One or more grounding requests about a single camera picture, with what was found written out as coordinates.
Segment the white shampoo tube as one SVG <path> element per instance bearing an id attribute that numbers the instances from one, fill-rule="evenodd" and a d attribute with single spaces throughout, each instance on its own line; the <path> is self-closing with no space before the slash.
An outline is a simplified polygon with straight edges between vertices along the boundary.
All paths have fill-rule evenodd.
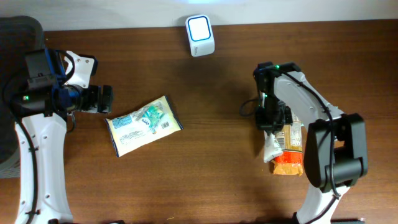
<path id="1" fill-rule="evenodd" d="M 267 134 L 264 131 L 264 163 L 268 163 L 271 160 L 283 155 L 285 149 L 285 137 L 284 132 L 278 134 Z"/>

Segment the cream snack bag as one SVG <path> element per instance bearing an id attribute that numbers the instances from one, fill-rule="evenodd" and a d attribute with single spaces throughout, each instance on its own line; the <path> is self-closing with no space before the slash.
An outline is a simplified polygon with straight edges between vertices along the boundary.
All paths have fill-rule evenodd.
<path id="1" fill-rule="evenodd" d="M 159 105 L 164 112 L 154 129 L 150 129 L 141 121 L 144 111 L 150 105 Z M 105 123 L 117 157 L 183 129 L 166 95 L 127 115 L 114 119 L 106 118 Z"/>

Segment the orange spaghetti packet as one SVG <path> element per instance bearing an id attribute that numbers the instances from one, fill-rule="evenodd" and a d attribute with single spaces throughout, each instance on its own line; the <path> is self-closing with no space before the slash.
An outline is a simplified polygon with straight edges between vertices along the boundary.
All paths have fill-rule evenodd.
<path id="1" fill-rule="evenodd" d="M 282 155 L 272 160 L 274 175 L 303 174 L 302 122 L 292 113 L 292 124 L 286 124 L 276 134 L 276 140 L 282 148 Z"/>

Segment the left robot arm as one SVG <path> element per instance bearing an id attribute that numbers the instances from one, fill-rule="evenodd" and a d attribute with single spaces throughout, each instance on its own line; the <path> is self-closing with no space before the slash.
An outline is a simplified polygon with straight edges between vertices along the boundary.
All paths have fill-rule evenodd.
<path id="1" fill-rule="evenodd" d="M 109 114 L 113 89 L 91 85 L 92 55 L 43 48 L 25 55 L 26 87 L 5 101 L 21 162 L 16 223 L 73 223 L 65 186 L 64 142 L 75 112 Z"/>

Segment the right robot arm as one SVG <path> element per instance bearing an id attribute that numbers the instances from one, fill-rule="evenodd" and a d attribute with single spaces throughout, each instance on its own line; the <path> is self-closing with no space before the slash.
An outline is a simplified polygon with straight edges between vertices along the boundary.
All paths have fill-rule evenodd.
<path id="1" fill-rule="evenodd" d="M 364 119 L 330 104 L 293 62 L 258 64 L 254 117 L 268 138 L 297 116 L 307 130 L 303 166 L 310 182 L 292 223 L 331 223 L 342 196 L 368 173 Z"/>

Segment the white barcode scanner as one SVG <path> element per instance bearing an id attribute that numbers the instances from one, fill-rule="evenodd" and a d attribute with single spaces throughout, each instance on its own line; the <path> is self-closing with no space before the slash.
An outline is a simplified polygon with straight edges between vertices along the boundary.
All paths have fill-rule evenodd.
<path id="1" fill-rule="evenodd" d="M 192 57 L 209 55 L 215 51 L 215 40 L 208 16 L 190 16 L 185 21 L 185 27 Z"/>

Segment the grey plastic basket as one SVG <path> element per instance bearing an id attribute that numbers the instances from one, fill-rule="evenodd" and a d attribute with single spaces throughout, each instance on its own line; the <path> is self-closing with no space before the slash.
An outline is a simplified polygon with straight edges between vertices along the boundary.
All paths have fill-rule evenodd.
<path id="1" fill-rule="evenodd" d="M 25 54 L 44 47 L 44 31 L 29 16 L 1 18 L 1 178 L 20 177 L 19 143 L 15 120 L 7 106 L 29 77 Z"/>

